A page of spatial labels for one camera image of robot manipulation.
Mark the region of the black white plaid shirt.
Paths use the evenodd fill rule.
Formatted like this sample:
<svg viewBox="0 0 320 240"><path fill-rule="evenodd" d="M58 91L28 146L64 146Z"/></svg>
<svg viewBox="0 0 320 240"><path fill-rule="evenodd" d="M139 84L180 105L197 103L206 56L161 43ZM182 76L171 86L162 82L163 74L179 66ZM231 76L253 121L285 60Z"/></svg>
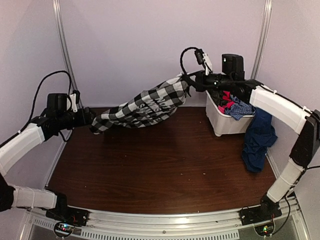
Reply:
<svg viewBox="0 0 320 240"><path fill-rule="evenodd" d="M98 135L113 126L144 128L156 125L171 117L186 102L189 90L183 75L179 74L97 115L90 131Z"/></svg>

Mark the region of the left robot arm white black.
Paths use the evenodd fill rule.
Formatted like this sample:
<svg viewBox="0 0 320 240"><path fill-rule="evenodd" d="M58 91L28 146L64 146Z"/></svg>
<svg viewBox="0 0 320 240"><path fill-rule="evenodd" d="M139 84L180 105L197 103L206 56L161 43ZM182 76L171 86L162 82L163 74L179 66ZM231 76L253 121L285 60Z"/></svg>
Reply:
<svg viewBox="0 0 320 240"><path fill-rule="evenodd" d="M50 93L41 115L32 118L25 127L0 145L0 210L40 208L51 210L61 222L72 218L72 211L59 202L56 193L29 187L10 185L5 180L8 171L29 151L58 136L63 130L90 125L96 113L89 107L78 108L79 91Z"/></svg>

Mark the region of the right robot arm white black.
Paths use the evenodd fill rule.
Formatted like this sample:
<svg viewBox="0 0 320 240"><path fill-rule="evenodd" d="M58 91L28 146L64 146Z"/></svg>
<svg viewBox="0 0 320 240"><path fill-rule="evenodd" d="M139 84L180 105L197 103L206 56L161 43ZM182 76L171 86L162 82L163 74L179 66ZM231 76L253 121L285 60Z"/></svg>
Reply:
<svg viewBox="0 0 320 240"><path fill-rule="evenodd" d="M246 80L240 55L223 54L221 73L213 72L209 56L202 49L196 49L194 55L204 68L197 72L196 90L228 91L244 103L279 119L298 134L288 163L260 199L260 205L246 208L240 214L244 224L281 216L280 200L299 182L320 147L320 112L300 106L255 79Z"/></svg>

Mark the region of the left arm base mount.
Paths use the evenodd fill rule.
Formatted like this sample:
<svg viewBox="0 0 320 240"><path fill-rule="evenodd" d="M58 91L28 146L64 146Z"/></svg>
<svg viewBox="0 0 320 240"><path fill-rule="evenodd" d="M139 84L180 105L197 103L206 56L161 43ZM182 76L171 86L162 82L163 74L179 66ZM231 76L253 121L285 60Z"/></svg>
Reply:
<svg viewBox="0 0 320 240"><path fill-rule="evenodd" d="M56 204L54 208L47 209L45 216L57 220L54 224L53 232L61 239L69 237L76 227L87 225L89 211L81 208L68 206L67 196L63 193L54 192Z"/></svg>

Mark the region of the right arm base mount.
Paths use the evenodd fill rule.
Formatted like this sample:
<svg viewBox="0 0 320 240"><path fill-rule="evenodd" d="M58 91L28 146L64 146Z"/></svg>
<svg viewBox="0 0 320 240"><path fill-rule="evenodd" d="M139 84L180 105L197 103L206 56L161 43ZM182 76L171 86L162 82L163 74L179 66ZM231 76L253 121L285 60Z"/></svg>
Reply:
<svg viewBox="0 0 320 240"><path fill-rule="evenodd" d="M276 232L275 218L282 215L278 202L273 202L266 195L258 206L244 206L238 212L243 226L257 224L255 231L260 237L271 237Z"/></svg>

